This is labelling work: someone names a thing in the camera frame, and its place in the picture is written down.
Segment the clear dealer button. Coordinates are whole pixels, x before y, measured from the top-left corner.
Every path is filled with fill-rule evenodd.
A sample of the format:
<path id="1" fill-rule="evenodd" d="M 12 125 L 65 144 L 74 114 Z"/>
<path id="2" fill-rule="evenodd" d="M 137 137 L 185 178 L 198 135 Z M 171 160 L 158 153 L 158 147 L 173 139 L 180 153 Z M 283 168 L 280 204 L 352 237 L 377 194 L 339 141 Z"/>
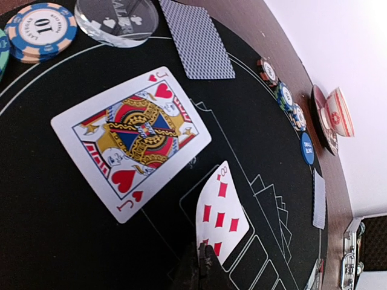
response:
<path id="1" fill-rule="evenodd" d="M 89 37 L 117 48 L 145 43 L 159 23 L 152 1 L 78 0 L 74 17 Z"/>

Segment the orange chip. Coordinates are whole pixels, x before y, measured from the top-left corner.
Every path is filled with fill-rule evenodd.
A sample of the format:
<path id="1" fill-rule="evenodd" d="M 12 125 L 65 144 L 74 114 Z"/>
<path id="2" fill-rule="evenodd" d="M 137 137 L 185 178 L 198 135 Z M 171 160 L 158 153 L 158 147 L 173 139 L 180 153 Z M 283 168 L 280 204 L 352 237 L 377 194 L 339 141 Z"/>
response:
<path id="1" fill-rule="evenodd" d="M 260 57 L 257 60 L 257 69 L 260 78 L 271 88 L 278 85 L 278 77 L 275 73 L 274 68 L 267 61 L 267 59 Z"/>

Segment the triangular all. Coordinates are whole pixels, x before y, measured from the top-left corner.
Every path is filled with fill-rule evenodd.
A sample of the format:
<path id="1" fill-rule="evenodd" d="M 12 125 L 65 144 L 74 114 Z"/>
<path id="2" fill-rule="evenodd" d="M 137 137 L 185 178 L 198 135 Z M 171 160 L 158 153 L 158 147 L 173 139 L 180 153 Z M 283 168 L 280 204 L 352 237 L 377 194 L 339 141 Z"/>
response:
<path id="1" fill-rule="evenodd" d="M 322 290 L 324 259 L 317 259 L 304 290 Z"/>

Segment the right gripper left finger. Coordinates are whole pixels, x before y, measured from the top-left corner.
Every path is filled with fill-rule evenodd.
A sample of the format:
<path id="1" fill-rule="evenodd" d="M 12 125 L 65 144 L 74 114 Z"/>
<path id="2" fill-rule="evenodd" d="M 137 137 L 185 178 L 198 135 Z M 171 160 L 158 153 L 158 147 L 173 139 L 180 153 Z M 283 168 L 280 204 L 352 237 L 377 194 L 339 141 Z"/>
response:
<path id="1" fill-rule="evenodd" d="M 199 273 L 200 269 L 196 244 L 190 243 L 184 252 L 176 270 L 172 286 L 169 289 L 198 290 L 200 288 Z"/>

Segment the jack of hearts card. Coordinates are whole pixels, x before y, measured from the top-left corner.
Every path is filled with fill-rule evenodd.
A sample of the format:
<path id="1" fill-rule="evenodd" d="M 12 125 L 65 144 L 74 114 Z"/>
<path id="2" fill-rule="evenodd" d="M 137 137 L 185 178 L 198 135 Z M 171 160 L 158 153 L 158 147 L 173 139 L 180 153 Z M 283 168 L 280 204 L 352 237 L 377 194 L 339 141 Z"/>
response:
<path id="1" fill-rule="evenodd" d="M 91 188 L 123 224 L 212 137 L 165 66 L 91 97 L 51 126 Z"/>

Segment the blue small blind button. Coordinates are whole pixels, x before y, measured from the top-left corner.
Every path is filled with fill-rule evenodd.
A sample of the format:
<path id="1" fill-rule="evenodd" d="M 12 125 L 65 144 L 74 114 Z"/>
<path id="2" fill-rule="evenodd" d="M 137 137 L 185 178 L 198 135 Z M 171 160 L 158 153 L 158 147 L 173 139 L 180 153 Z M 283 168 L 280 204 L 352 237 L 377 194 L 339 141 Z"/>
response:
<path id="1" fill-rule="evenodd" d="M 314 163 L 314 147 L 313 147 L 313 143 L 309 137 L 309 134 L 307 134 L 306 132 L 302 133 L 301 139 L 300 139 L 300 144 L 301 144 L 301 152 L 302 152 L 302 156 L 304 158 L 304 161 L 310 166 L 313 165 L 313 163 Z"/>

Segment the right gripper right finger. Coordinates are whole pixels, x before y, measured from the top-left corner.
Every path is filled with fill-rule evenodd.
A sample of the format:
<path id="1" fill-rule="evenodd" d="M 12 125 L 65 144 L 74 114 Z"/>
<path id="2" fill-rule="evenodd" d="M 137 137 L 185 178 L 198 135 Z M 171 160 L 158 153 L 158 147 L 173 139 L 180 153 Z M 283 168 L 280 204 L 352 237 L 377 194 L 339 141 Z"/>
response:
<path id="1" fill-rule="evenodd" d="M 229 289 L 214 249 L 204 243 L 199 247 L 199 289 Z"/>

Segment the blue white poker chip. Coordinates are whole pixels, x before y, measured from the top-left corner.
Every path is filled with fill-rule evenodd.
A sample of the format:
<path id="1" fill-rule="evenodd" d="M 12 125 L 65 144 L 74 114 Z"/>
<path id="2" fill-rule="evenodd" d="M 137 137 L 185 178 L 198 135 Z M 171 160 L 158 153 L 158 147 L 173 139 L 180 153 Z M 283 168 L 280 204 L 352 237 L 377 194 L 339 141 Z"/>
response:
<path id="1" fill-rule="evenodd" d="M 289 112 L 290 120 L 292 122 L 293 127 L 297 131 L 305 132 L 307 128 L 307 122 L 304 117 L 304 112 L 302 108 L 294 103 L 293 109 Z"/>

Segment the card dealt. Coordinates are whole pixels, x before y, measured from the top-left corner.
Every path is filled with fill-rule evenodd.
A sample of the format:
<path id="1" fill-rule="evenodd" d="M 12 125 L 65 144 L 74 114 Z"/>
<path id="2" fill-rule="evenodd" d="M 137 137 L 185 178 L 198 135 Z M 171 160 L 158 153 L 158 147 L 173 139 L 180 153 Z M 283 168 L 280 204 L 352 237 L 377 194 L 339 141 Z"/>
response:
<path id="1" fill-rule="evenodd" d="M 234 79 L 235 71 L 207 10 L 175 1 L 159 3 L 187 78 Z"/>
<path id="2" fill-rule="evenodd" d="M 325 180 L 316 169 L 314 169 L 313 178 L 313 226 L 324 230 L 326 220 Z"/>

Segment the eight of diamonds card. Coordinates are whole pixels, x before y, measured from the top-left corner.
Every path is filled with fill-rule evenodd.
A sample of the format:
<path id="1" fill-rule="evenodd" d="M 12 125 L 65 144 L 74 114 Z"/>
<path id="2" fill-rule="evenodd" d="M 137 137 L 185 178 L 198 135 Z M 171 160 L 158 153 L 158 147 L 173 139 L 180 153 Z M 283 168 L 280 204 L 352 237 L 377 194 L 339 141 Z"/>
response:
<path id="1" fill-rule="evenodd" d="M 198 198 L 195 225 L 197 245 L 212 246 L 220 264 L 248 232 L 249 223 L 227 161 L 206 181 Z"/>

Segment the green chip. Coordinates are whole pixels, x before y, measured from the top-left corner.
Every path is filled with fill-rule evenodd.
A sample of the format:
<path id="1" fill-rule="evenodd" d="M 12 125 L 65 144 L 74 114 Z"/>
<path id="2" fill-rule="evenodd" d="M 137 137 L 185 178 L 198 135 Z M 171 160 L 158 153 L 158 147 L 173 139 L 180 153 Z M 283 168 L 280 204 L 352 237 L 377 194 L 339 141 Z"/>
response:
<path id="1" fill-rule="evenodd" d="M 0 31 L 0 80 L 2 80 L 10 55 L 10 43 L 4 30 Z"/>
<path id="2" fill-rule="evenodd" d="M 293 110 L 293 97 L 288 86 L 285 83 L 278 83 L 275 90 L 275 96 L 279 107 L 283 111 L 289 112 Z"/>

